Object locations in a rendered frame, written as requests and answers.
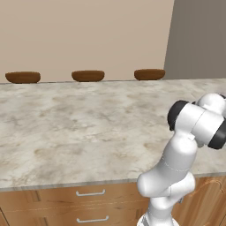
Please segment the brown wooden stool seat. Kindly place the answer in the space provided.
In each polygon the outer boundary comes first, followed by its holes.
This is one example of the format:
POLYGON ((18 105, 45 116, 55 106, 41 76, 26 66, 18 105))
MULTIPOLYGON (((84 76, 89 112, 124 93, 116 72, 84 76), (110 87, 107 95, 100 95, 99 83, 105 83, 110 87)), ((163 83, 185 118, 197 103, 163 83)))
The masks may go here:
POLYGON ((78 82, 98 82, 103 80, 104 78, 104 71, 75 71, 72 72, 72 78, 78 82))
POLYGON ((165 75, 163 69, 140 69, 134 72, 134 78, 137 80, 158 80, 165 75))
POLYGON ((41 79, 39 72, 7 72, 6 79, 14 84, 33 84, 41 79))

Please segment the wooden drawer front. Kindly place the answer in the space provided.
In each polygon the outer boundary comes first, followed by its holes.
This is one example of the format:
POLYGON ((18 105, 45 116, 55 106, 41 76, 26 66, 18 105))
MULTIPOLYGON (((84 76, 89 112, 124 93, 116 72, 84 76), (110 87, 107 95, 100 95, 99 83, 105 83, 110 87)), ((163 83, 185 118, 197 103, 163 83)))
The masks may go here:
POLYGON ((147 198, 143 198, 139 194, 135 183, 0 192, 0 207, 4 211, 36 209, 41 207, 72 207, 93 203, 118 203, 139 200, 147 200, 147 198), (101 192, 103 189, 106 192, 100 196, 78 197, 76 195, 76 191, 81 193, 101 192))
POLYGON ((10 226, 136 226, 147 210, 146 201, 126 201, 101 205, 37 208, 4 211, 10 226), (106 222, 77 223, 76 219, 100 219, 106 222))

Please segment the wooden cupboard door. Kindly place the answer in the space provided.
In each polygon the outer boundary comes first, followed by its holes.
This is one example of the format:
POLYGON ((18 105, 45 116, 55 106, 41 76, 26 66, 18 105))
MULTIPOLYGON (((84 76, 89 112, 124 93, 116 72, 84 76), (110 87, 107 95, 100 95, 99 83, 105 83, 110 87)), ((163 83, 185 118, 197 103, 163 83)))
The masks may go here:
POLYGON ((176 204, 180 226, 226 226, 226 176, 197 177, 195 191, 176 204))

